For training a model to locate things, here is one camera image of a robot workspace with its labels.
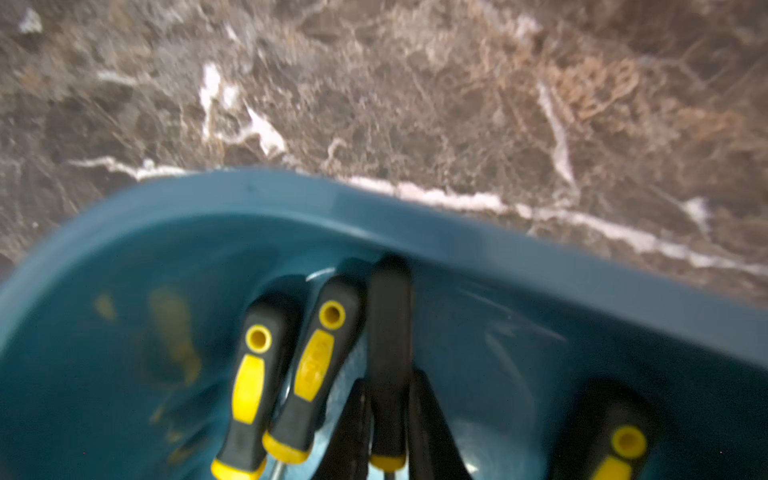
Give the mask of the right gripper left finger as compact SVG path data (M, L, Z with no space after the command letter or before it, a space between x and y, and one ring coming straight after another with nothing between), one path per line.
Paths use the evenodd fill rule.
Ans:
M368 381L357 379L312 480L365 480L368 476L372 406Z

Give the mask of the teal plastic storage box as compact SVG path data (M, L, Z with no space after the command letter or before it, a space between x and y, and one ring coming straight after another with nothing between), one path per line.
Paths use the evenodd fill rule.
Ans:
M269 292L301 307L270 426L318 294L342 275L363 284L362 328L309 458L281 478L311 479L352 385L369 386L367 289L386 256L411 272L411 375L426 373L472 479L549 479L569 409L598 377L658 415L636 479L766 477L765 310L259 170L129 190L61 229L4 283L2 477L217 479L246 309Z

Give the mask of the yellow black file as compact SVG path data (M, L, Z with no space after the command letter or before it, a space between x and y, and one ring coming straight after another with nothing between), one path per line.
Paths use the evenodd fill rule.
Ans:
M305 462L332 385L357 341L365 310L363 284L336 275L322 286L300 345L290 389L262 444L275 460L272 479Z
M258 479L267 463L262 437L293 357L302 318L295 299L269 292L245 311L238 336L230 421L211 464L217 479Z
M406 407L412 368L412 277L407 262L386 256L367 289L367 377L373 413L369 462L385 479L406 463Z
M549 479L636 479L660 426L639 393L608 378L587 380L553 449Z

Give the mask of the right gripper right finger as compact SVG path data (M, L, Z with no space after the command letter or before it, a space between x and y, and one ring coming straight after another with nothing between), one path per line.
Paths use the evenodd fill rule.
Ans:
M409 386L407 440L410 479L472 479L431 383L417 368Z

